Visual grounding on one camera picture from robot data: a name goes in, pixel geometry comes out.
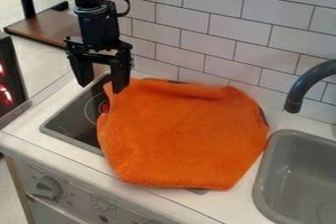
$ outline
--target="gray sink basin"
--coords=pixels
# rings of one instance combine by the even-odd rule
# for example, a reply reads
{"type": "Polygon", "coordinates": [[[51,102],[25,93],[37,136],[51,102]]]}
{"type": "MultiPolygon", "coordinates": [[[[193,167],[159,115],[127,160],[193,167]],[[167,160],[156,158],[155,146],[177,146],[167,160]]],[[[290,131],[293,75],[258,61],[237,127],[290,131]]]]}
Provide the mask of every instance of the gray sink basin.
{"type": "Polygon", "coordinates": [[[336,224],[336,141],[273,134],[252,189],[257,209],[279,224],[336,224]]]}

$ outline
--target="faucet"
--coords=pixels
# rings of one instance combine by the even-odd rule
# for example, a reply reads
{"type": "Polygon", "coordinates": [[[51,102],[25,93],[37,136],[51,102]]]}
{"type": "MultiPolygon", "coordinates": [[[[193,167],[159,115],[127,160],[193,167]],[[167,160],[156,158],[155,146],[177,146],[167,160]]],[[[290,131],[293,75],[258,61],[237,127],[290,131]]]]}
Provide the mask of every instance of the faucet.
{"type": "Polygon", "coordinates": [[[304,96],[317,82],[336,74],[336,59],[323,62],[306,71],[292,86],[287,95],[284,109],[289,113],[298,113],[304,102],[304,96]]]}

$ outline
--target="oven door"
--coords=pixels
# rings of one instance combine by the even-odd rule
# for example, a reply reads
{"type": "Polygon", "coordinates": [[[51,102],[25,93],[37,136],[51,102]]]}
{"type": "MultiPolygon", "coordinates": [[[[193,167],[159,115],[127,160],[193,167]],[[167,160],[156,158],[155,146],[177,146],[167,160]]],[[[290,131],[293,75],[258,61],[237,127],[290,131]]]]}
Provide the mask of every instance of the oven door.
{"type": "Polygon", "coordinates": [[[26,194],[34,224],[89,224],[86,221],[72,215],[68,211],[59,208],[53,201],[47,201],[26,194]]]}

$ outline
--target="orange towel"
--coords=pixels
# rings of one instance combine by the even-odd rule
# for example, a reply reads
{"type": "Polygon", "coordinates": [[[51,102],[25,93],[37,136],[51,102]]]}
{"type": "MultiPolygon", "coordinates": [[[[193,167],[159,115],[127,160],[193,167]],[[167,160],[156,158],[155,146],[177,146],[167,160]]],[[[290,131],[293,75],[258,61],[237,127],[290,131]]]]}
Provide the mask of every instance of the orange towel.
{"type": "Polygon", "coordinates": [[[120,94],[104,89],[111,112],[98,139],[124,182],[229,190],[265,148],[258,105],[233,87],[132,79],[120,94]]]}

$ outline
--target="induction hob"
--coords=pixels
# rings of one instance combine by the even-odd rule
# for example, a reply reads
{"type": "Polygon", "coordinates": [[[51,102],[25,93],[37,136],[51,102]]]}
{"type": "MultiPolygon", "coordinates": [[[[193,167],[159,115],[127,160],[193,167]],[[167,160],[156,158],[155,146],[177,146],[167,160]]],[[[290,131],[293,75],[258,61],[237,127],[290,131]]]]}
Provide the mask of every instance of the induction hob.
{"type": "Polygon", "coordinates": [[[53,138],[102,155],[97,139],[96,121],[109,111],[109,99],[103,85],[110,81],[105,75],[49,118],[40,130],[53,138]]]}

